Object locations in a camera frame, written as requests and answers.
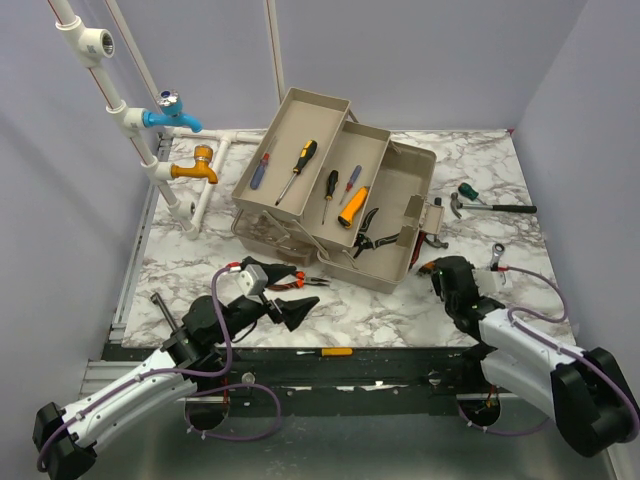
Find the toolbox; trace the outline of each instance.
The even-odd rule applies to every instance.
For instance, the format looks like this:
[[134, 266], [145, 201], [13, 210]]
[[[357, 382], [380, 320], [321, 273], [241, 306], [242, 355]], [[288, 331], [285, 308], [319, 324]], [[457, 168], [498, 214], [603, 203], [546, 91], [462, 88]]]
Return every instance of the toolbox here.
[[[262, 183], [252, 190], [251, 177], [274, 135]], [[233, 190], [232, 198], [241, 210], [232, 232], [248, 250], [303, 266], [317, 259], [335, 278], [393, 292], [408, 272], [420, 231], [440, 232], [443, 207], [427, 202], [435, 153], [394, 143], [390, 137], [388, 130], [358, 123], [348, 100], [290, 89]], [[318, 142], [315, 156], [276, 206], [301, 148], [311, 139]], [[357, 165], [362, 171], [340, 205]], [[334, 169], [339, 172], [338, 184], [322, 225], [327, 178]], [[362, 187], [369, 187], [369, 194], [352, 227], [345, 228], [338, 215]], [[392, 235], [397, 239], [362, 250], [354, 258], [363, 218], [375, 208], [378, 211], [362, 233], [372, 241]]]

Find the blue faucet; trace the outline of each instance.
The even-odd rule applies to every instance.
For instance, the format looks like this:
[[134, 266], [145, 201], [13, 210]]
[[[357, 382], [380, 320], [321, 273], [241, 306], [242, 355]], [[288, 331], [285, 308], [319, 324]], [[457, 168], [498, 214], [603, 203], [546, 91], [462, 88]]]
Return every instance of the blue faucet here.
[[192, 132], [202, 130], [202, 124], [195, 117], [182, 113], [182, 100], [176, 90], [164, 90], [156, 97], [162, 113], [145, 110], [142, 123], [146, 128], [164, 125], [168, 127], [189, 127]]

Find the orange screwdriver handle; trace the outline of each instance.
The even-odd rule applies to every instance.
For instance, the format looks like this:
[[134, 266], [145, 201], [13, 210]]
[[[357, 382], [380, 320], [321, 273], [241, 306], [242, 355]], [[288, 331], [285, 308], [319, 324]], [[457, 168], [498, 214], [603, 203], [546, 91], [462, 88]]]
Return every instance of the orange screwdriver handle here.
[[362, 187], [349, 201], [347, 206], [344, 207], [344, 210], [338, 217], [338, 221], [344, 228], [351, 228], [353, 226], [353, 218], [364, 205], [367, 195], [369, 195], [369, 187]]

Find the black cable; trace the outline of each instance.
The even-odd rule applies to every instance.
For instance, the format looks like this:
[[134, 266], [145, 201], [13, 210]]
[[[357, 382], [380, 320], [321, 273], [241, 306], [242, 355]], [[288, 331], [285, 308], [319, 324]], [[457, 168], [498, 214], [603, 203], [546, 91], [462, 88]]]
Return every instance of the black cable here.
[[251, 328], [249, 329], [249, 331], [247, 333], [245, 333], [242, 337], [238, 338], [237, 340], [231, 340], [231, 342], [232, 343], [241, 342], [242, 340], [247, 338], [251, 334], [251, 332], [253, 332], [256, 329], [257, 326], [258, 326], [258, 320], [253, 322], [253, 324], [251, 325]]

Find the white marble surface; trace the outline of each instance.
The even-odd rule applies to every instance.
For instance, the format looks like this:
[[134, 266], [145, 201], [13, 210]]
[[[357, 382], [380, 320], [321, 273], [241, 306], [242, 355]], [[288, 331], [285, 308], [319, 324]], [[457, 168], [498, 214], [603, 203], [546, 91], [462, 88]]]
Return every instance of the white marble surface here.
[[[464, 255], [476, 266], [486, 266], [491, 246], [506, 246], [502, 264], [528, 268], [553, 277], [543, 234], [535, 215], [463, 211], [456, 219], [448, 208], [449, 195], [462, 181], [468, 181], [488, 203], [531, 204], [511, 137], [504, 131], [491, 132], [403, 132], [393, 140], [433, 150], [438, 161], [429, 198], [443, 198], [446, 214], [441, 238], [448, 250], [422, 248], [419, 265], [443, 255]], [[192, 164], [193, 147], [217, 142], [175, 139], [169, 161]], [[231, 261], [248, 254], [265, 262], [272, 259], [247, 251], [230, 226], [237, 212], [231, 190], [249, 162], [256, 145], [234, 144], [229, 151], [220, 184], [205, 214], [203, 230], [195, 241], [187, 240], [171, 219], [166, 204], [158, 200], [143, 266], [137, 281], [123, 345], [157, 347], [170, 334], [160, 311], [149, 301], [158, 291], [176, 318], [181, 318], [191, 302], [209, 293], [212, 274]], [[178, 179], [173, 183], [180, 199], [197, 201], [203, 184], [199, 180]], [[321, 265], [305, 268], [322, 276]], [[475, 341], [459, 332], [436, 298], [431, 282], [415, 275], [417, 267], [392, 295], [385, 295], [332, 279], [330, 288], [307, 286], [300, 290], [271, 292], [267, 296], [294, 299], [317, 295], [320, 303], [302, 325], [288, 332], [264, 317], [256, 330], [238, 345], [254, 347], [436, 347], [466, 346]], [[558, 315], [561, 304], [554, 292], [541, 282], [518, 273], [508, 273], [514, 287], [493, 295], [506, 304], [521, 304], [547, 314]], [[223, 301], [240, 294], [231, 276], [221, 280]], [[568, 323], [552, 325], [533, 321], [550, 335], [574, 343]]]

